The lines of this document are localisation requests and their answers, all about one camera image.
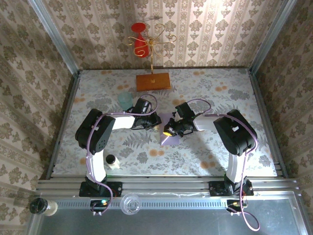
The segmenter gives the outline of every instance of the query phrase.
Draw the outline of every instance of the transparent cup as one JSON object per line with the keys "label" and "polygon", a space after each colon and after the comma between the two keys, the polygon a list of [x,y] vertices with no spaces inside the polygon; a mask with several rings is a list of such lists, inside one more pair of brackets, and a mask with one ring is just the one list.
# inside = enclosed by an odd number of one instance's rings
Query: transparent cup
{"label": "transparent cup", "polygon": [[128,193],[121,200],[121,210],[124,214],[132,215],[140,210],[140,198],[137,194]]}
{"label": "transparent cup", "polygon": [[122,107],[123,111],[128,110],[133,106],[132,94],[129,92],[122,92],[117,96],[118,103]]}

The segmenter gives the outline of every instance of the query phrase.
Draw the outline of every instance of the pink cable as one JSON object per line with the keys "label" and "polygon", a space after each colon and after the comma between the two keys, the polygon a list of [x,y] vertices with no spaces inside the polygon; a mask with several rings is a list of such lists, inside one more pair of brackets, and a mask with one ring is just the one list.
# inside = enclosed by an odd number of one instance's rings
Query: pink cable
{"label": "pink cable", "polygon": [[[241,182],[240,182],[240,194],[239,194],[240,196],[239,196],[239,201],[240,201],[240,210],[241,210],[241,214],[243,215],[243,218],[244,218],[244,221],[245,221],[246,225],[247,225],[248,228],[250,228],[252,231],[255,231],[255,232],[256,232],[256,231],[259,231],[260,228],[261,228],[259,221],[257,220],[257,218],[256,218],[253,214],[244,211],[243,202],[242,202],[242,200],[243,200],[243,184],[244,184],[244,171],[245,171],[245,165],[246,165],[246,156],[247,156],[247,154],[249,154],[249,153],[252,152],[253,150],[256,150],[256,149],[257,149],[257,147],[258,147],[258,141],[257,141],[257,139],[256,139],[256,136],[255,136],[255,135],[253,134],[253,132],[247,127],[247,125],[245,125],[242,121],[240,121],[239,119],[237,119],[237,118],[235,118],[235,117],[233,117],[233,116],[230,116],[230,115],[227,115],[227,114],[207,114],[207,115],[205,115],[205,116],[206,116],[206,117],[227,117],[227,118],[229,118],[229,119],[232,119],[232,120],[234,120],[235,122],[237,122],[237,123],[239,123],[240,125],[242,125],[242,126],[249,132],[249,134],[252,136],[252,138],[254,139],[254,143],[255,143],[254,147],[253,147],[251,150],[249,150],[248,152],[246,152],[246,153],[245,153],[245,156],[244,156],[243,172],[242,172]],[[254,227],[252,227],[252,226],[248,223],[248,221],[247,221],[247,219],[246,219],[246,216],[245,216],[245,213],[250,214],[250,215],[256,220],[256,222],[257,222],[257,224],[258,224],[258,227],[257,227],[256,229],[255,229]]]}
{"label": "pink cable", "polygon": [[206,101],[206,100],[204,100],[204,99],[191,99],[191,100],[187,101],[187,104],[188,104],[189,102],[195,101],[195,100],[203,101],[203,102],[205,102],[205,103],[207,103],[207,104],[209,105],[210,108],[209,108],[208,110],[205,110],[205,111],[203,112],[203,115],[211,110],[212,105],[211,105],[208,101]]}
{"label": "pink cable", "polygon": [[110,192],[110,200],[109,200],[109,203],[107,205],[107,207],[103,210],[102,213],[106,212],[107,209],[109,208],[109,205],[111,204],[112,200],[113,200],[113,192],[112,190],[110,189],[110,187],[108,187],[107,185],[103,184],[102,182],[99,182],[95,179],[94,175],[92,174],[91,172],[91,157],[90,157],[90,141],[91,141],[91,138],[92,138],[92,135],[96,129],[96,127],[98,126],[99,122],[101,121],[101,119],[106,116],[106,115],[125,115],[125,114],[128,114],[128,115],[131,115],[131,116],[147,116],[147,115],[151,115],[152,113],[154,113],[156,110],[157,110],[157,107],[158,107],[158,103],[157,103],[157,98],[154,96],[154,95],[151,95],[151,94],[144,94],[142,95],[140,98],[142,98],[143,96],[146,96],[146,95],[149,95],[151,97],[153,97],[155,100],[156,100],[156,107],[155,109],[153,109],[151,112],[149,113],[146,113],[146,114],[132,114],[132,113],[127,113],[125,111],[123,112],[115,112],[115,113],[106,113],[106,114],[102,114],[98,119],[97,121],[95,122],[95,124],[93,125],[93,128],[91,129],[91,132],[88,136],[88,140],[87,140],[87,155],[86,155],[86,167],[87,167],[87,171],[88,171],[88,174],[90,175],[90,177],[92,178],[92,180],[94,180],[95,183],[105,187],[109,192]]}

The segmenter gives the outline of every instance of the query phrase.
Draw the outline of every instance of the wire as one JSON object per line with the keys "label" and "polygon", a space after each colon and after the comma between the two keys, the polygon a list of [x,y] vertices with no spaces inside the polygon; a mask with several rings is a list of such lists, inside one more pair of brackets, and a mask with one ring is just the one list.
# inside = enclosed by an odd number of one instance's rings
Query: wire
{"label": "wire", "polygon": [[[260,223],[259,223],[258,219],[257,219],[253,214],[244,211],[243,202],[242,202],[242,201],[243,201],[243,185],[244,185],[244,172],[245,172],[245,165],[246,165],[246,156],[247,156],[250,152],[252,152],[252,151],[254,151],[254,150],[257,149],[257,147],[258,147],[258,140],[257,140],[256,136],[253,134],[253,132],[247,127],[247,125],[245,125],[242,121],[240,121],[239,119],[237,119],[237,118],[235,118],[235,117],[233,117],[233,116],[230,116],[230,115],[227,115],[227,114],[206,114],[205,116],[206,116],[206,117],[225,117],[225,118],[227,117],[227,118],[229,118],[229,119],[231,119],[231,120],[237,122],[238,124],[240,124],[243,128],[245,128],[245,129],[249,132],[249,134],[252,136],[252,138],[254,139],[254,147],[251,148],[249,151],[247,151],[247,152],[245,153],[245,156],[244,156],[243,171],[242,171],[241,182],[240,182],[239,202],[240,202],[241,214],[243,215],[243,218],[244,218],[244,221],[245,221],[246,225],[247,225],[252,231],[255,231],[255,232],[256,232],[256,231],[259,231],[260,228],[261,228],[261,226],[260,226]],[[245,214],[251,215],[251,216],[257,221],[258,227],[257,227],[256,229],[255,229],[254,227],[252,227],[252,226],[248,223]]]}
{"label": "wire", "polygon": [[101,119],[102,119],[103,117],[105,117],[106,115],[125,115],[125,114],[128,114],[128,115],[130,115],[130,116],[148,116],[148,115],[151,115],[152,113],[154,113],[154,112],[157,110],[157,107],[158,107],[157,98],[156,98],[154,95],[151,95],[151,94],[144,94],[144,95],[142,95],[140,98],[142,98],[143,96],[146,96],[146,95],[153,97],[153,98],[155,99],[155,101],[156,101],[156,107],[155,107],[152,111],[150,111],[150,112],[148,112],[148,113],[146,113],[146,114],[133,114],[133,113],[127,113],[127,112],[125,112],[125,111],[123,111],[123,112],[115,112],[115,113],[105,113],[105,114],[102,114],[102,115],[97,119],[97,121],[95,122],[95,124],[93,125],[93,128],[91,129],[91,132],[90,132],[90,134],[89,134],[89,136],[88,136],[87,147],[86,147],[86,149],[87,149],[86,167],[87,167],[88,174],[89,174],[89,176],[92,178],[92,180],[93,180],[95,183],[97,183],[97,184],[99,184],[99,185],[105,187],[105,188],[110,192],[110,200],[109,200],[109,202],[108,202],[108,204],[107,204],[107,207],[102,211],[102,213],[106,212],[107,209],[109,208],[109,205],[111,204],[112,199],[113,199],[113,192],[112,192],[112,190],[110,189],[109,186],[105,185],[105,184],[102,183],[102,182],[97,181],[97,180],[95,179],[94,174],[92,173],[92,170],[91,170],[91,157],[90,157],[91,154],[90,154],[90,149],[89,149],[89,148],[90,148],[91,137],[92,137],[92,135],[93,135],[93,133],[94,133],[96,127],[98,126],[99,122],[101,121]]}
{"label": "wire", "polygon": [[195,100],[203,101],[203,102],[205,102],[205,103],[207,103],[207,104],[209,105],[210,108],[209,108],[208,110],[205,110],[205,111],[203,112],[203,115],[211,110],[212,105],[211,105],[208,101],[206,101],[206,100],[204,100],[204,99],[191,99],[191,100],[187,101],[187,104],[188,104],[189,102],[195,101]]}

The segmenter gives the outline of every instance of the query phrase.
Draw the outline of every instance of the patterned wall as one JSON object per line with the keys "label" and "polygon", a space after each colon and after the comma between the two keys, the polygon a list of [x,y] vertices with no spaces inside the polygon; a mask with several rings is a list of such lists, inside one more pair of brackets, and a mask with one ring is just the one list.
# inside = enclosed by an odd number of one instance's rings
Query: patterned wall
{"label": "patterned wall", "polygon": [[26,0],[0,1],[0,234],[22,234],[71,75]]}
{"label": "patterned wall", "polygon": [[257,77],[281,153],[313,222],[313,1],[298,0]]}
{"label": "patterned wall", "polygon": [[249,67],[282,0],[44,0],[81,69],[149,67],[126,45],[131,25],[177,36],[155,66]]}

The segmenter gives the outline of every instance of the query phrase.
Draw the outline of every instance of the orange wooden block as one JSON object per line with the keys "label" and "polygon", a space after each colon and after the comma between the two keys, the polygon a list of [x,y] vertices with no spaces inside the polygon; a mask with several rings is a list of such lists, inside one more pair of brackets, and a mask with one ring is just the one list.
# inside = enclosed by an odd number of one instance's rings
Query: orange wooden block
{"label": "orange wooden block", "polygon": [[136,83],[138,92],[171,89],[168,72],[137,75]]}

